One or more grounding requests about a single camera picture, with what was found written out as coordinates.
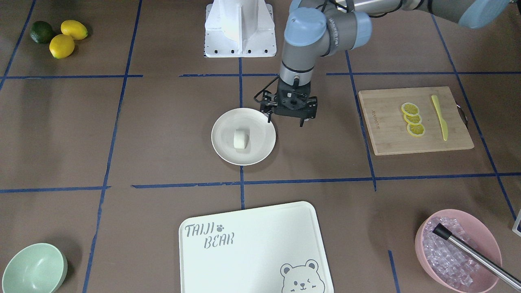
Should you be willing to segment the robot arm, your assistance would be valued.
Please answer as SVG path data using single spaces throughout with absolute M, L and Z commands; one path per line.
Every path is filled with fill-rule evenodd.
M 300 126 L 316 117 L 311 96 L 316 60 L 367 44 L 372 19 L 396 11 L 424 11 L 467 28 L 482 28 L 508 6 L 508 0 L 293 0 L 285 24 L 280 70 L 274 93 L 264 88 L 254 99 L 271 122 L 272 115 L 298 118 Z

